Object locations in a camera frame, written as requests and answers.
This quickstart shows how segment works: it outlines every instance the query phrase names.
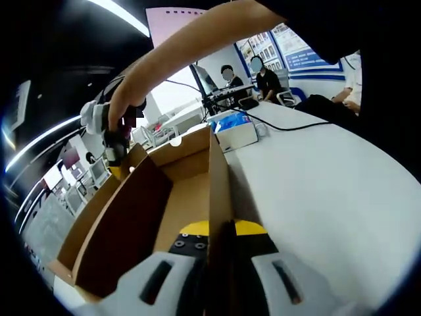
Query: ceiling light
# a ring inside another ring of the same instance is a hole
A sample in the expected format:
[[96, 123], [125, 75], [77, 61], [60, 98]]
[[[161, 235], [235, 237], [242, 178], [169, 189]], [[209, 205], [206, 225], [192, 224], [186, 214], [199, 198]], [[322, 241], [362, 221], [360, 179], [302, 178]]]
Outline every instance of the ceiling light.
[[127, 23], [131, 24], [134, 28], [139, 30], [142, 34], [147, 37], [150, 37], [149, 30], [147, 27], [142, 24], [137, 18], [132, 16], [129, 12], [124, 10], [122, 7], [117, 5], [116, 3], [112, 2], [111, 0], [88, 0], [104, 9], [110, 11], [111, 13], [115, 14], [119, 18], [122, 18]]
[[39, 135], [36, 139], [32, 140], [28, 145], [26, 145], [21, 151], [19, 151], [12, 160], [7, 164], [5, 172], [7, 172], [29, 149], [34, 147], [38, 142], [40, 142], [42, 139], [46, 138], [48, 135], [52, 134], [56, 130], [59, 130], [60, 128], [70, 124], [71, 122], [74, 122], [75, 120], [79, 120], [80, 115], [77, 117], [70, 118], [52, 128], [50, 128], [48, 131], [42, 133]]
[[12, 142], [12, 140], [7, 136], [5, 130], [1, 129], [3, 136], [5, 137], [6, 142], [8, 143], [9, 146], [12, 147], [13, 150], [16, 150], [16, 146], [14, 145], [14, 143]]

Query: blue sign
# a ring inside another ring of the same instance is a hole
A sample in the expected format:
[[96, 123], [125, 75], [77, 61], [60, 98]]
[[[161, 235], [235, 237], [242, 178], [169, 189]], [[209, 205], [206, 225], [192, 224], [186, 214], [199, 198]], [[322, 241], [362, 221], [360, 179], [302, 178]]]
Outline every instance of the blue sign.
[[312, 49], [298, 51], [294, 54], [286, 55], [285, 58], [288, 68], [291, 70], [316, 66], [331, 66], [331, 64], [321, 59]]

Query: poster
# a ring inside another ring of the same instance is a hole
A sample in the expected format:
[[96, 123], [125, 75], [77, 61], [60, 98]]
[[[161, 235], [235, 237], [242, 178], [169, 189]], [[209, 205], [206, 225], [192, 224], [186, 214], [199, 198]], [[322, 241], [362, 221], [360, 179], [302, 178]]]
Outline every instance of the poster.
[[243, 55], [253, 79], [256, 78], [257, 75], [250, 67], [251, 57], [253, 56], [260, 56], [264, 65], [270, 70], [282, 69], [280, 56], [278, 55], [274, 42], [271, 40], [268, 32], [260, 33], [251, 38], [238, 41], [237, 46]]
[[342, 71], [341, 64], [331, 65], [321, 59], [305, 41], [285, 24], [277, 25], [272, 33], [290, 72], [315, 70]]

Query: white desk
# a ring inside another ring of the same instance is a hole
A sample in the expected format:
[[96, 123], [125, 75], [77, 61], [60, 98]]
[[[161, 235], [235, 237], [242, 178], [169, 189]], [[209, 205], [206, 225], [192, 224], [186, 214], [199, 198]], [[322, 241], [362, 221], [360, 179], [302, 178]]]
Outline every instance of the white desk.
[[[286, 128], [321, 121], [266, 102], [249, 113]], [[380, 149], [322, 125], [270, 130], [226, 158], [238, 213], [255, 208], [277, 247], [337, 295], [378, 307], [408, 272], [421, 246], [421, 185]]]
[[189, 107], [186, 107], [185, 109], [182, 109], [179, 113], [174, 115], [168, 121], [164, 122], [161, 128], [174, 127], [176, 131], [176, 136], [178, 136], [179, 133], [178, 133], [177, 125], [192, 117], [195, 117], [196, 115], [201, 115], [202, 118], [205, 115], [205, 109], [203, 108], [203, 105], [201, 102], [194, 103], [193, 105], [190, 105]]

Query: hand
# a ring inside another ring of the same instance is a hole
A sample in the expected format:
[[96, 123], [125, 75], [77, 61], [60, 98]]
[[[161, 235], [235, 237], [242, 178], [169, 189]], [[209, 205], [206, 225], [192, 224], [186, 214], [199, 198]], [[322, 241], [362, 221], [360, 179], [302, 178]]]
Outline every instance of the hand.
[[113, 93], [110, 102], [110, 110], [108, 112], [108, 124], [109, 130], [115, 132], [118, 129], [118, 121], [124, 116], [129, 105], [141, 105], [145, 97], [140, 97], [136, 95], [136, 99], [141, 99], [141, 102], [131, 101], [130, 99], [130, 89], [127, 88], [126, 79], [117, 87], [116, 91]]
[[354, 113], [359, 114], [361, 107], [352, 101], [345, 101], [344, 106], [346, 106], [348, 109], [352, 110]]

